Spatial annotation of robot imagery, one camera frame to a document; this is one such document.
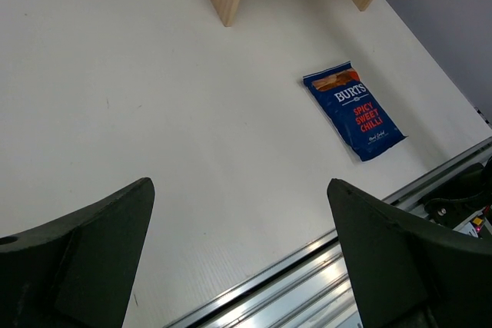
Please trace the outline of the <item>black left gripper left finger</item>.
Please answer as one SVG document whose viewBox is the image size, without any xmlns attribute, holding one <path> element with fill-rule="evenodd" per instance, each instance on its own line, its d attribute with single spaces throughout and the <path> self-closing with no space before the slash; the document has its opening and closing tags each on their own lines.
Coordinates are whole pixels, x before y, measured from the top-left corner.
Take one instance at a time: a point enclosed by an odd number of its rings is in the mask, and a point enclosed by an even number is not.
<svg viewBox="0 0 492 328">
<path fill-rule="evenodd" d="M 41 226 L 1 238 L 3 327 L 120 327 L 155 187 L 143 177 Z"/>
</svg>

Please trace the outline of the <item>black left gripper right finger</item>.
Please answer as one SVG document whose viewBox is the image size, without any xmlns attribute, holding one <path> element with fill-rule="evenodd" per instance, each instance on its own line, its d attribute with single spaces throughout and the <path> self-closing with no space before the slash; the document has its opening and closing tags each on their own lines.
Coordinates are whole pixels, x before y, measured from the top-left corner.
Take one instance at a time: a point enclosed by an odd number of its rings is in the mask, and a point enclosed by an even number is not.
<svg viewBox="0 0 492 328">
<path fill-rule="evenodd" d="M 341 179 L 327 198 L 365 327 L 489 327 L 491 242 L 409 214 Z"/>
</svg>

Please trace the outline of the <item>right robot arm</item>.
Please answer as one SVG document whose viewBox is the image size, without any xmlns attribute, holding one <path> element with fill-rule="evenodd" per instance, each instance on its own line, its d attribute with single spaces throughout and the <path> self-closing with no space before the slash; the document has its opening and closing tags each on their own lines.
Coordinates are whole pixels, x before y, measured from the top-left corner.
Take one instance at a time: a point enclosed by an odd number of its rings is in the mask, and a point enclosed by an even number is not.
<svg viewBox="0 0 492 328">
<path fill-rule="evenodd" d="M 421 198 L 430 219 L 443 227 L 485 238 L 491 221 L 491 161 L 472 164 Z"/>
</svg>

